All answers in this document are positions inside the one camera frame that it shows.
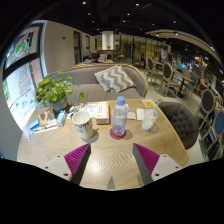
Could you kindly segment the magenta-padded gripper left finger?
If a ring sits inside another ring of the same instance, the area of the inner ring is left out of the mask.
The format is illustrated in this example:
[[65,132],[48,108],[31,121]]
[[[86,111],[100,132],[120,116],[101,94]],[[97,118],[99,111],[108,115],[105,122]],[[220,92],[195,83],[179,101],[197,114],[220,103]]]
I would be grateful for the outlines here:
[[87,143],[66,155],[54,156],[43,166],[43,169],[79,185],[90,154],[91,145]]

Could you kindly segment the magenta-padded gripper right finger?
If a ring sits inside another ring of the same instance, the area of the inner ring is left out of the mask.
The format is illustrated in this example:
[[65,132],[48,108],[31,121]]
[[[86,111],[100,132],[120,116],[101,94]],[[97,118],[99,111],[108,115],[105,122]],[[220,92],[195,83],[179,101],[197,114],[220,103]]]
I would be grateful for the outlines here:
[[168,154],[158,155],[136,143],[133,144],[133,155],[136,159],[144,185],[182,169]]

